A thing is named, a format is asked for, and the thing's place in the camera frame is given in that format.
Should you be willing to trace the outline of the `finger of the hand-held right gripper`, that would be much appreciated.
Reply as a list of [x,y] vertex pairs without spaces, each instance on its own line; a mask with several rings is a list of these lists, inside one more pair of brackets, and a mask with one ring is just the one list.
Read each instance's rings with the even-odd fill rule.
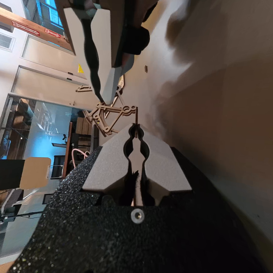
[[100,94],[99,57],[92,38],[91,19],[84,10],[63,8],[63,11],[77,61],[89,85],[93,87],[94,94],[100,102],[104,102]]
[[105,104],[112,104],[121,77],[122,67],[111,63],[111,17],[110,11],[98,9],[91,21],[92,38],[98,53],[98,77],[101,84],[99,94]]

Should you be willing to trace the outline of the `brown wooden frame post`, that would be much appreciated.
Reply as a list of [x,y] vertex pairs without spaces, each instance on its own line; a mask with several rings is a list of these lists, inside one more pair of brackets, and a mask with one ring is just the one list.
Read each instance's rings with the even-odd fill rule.
[[65,159],[64,159],[64,166],[63,166],[63,174],[62,174],[62,178],[65,179],[65,177],[67,176],[68,169],[69,169],[69,163],[70,163],[70,142],[71,142],[71,135],[72,135],[72,126],[73,123],[70,122],[69,124],[69,133],[68,133],[68,137],[67,137],[67,143],[66,143],[66,153],[65,153]]

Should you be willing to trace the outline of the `wooden model frame assembly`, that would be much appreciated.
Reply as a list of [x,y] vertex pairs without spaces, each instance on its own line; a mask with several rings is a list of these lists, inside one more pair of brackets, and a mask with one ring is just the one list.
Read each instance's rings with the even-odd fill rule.
[[[122,98],[122,93],[123,90],[116,91],[114,101],[110,105],[98,103],[91,112],[83,110],[83,115],[86,121],[91,125],[95,125],[104,137],[112,135],[113,133],[119,133],[119,131],[114,129],[114,125],[120,117],[127,117],[135,114],[136,106],[125,104],[125,101]],[[116,118],[110,125],[106,122],[106,117],[109,113],[117,114]]]

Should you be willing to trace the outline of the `wooden beam with red stickers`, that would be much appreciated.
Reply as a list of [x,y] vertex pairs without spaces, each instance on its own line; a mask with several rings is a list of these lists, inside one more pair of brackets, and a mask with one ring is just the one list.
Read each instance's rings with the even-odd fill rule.
[[73,47],[66,40],[65,36],[20,17],[4,8],[0,8],[0,22],[74,52]]

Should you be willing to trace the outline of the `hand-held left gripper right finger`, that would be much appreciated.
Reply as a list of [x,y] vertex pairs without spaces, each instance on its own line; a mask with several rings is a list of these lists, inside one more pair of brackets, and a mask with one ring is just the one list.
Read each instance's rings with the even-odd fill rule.
[[166,196],[192,191],[167,143],[143,125],[138,126],[138,139],[144,156],[140,184],[143,205],[159,205]]

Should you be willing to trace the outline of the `person's right hand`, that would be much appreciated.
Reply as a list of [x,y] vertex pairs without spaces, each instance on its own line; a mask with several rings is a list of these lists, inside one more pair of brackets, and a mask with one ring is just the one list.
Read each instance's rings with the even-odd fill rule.
[[142,23],[147,21],[157,3],[158,0],[125,1],[126,26],[123,53],[140,55],[147,47],[150,34],[142,27]]

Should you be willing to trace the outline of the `large glass window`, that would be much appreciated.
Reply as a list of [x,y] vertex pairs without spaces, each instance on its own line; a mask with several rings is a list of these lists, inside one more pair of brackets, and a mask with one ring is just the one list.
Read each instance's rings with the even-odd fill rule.
[[23,0],[26,18],[41,26],[63,29],[54,0]]

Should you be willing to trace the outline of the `white wall vent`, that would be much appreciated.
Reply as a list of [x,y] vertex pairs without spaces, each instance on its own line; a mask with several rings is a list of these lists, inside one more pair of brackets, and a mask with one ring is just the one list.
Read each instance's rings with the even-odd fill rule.
[[0,49],[8,52],[12,52],[16,42],[15,37],[8,36],[0,33]]

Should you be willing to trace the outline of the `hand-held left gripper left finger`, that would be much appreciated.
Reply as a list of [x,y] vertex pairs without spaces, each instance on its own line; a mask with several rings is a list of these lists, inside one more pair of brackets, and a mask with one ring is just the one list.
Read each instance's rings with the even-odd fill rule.
[[136,124],[129,124],[101,147],[82,190],[109,195],[117,205],[131,205],[135,197],[138,171],[132,171]]

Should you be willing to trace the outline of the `beige rounded panel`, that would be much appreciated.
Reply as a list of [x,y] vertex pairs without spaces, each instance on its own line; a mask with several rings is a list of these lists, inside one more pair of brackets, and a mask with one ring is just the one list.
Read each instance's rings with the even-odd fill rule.
[[45,187],[51,159],[47,157],[29,157],[25,159],[19,188],[22,190]]

